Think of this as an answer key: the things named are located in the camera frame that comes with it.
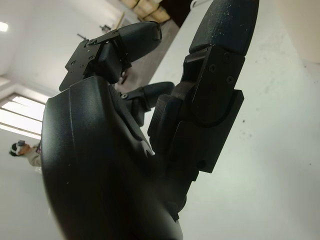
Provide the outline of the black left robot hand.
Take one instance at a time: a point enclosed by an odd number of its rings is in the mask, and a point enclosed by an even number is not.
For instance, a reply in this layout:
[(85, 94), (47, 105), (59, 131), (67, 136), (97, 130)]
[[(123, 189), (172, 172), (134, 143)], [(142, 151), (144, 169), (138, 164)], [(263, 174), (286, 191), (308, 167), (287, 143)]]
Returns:
[(215, 0), (183, 62), (179, 84), (128, 93), (115, 84), (162, 41), (155, 21), (82, 41), (47, 100), (41, 166), (68, 240), (181, 240), (179, 212), (199, 172), (211, 173), (244, 101), (235, 89), (257, 0)]

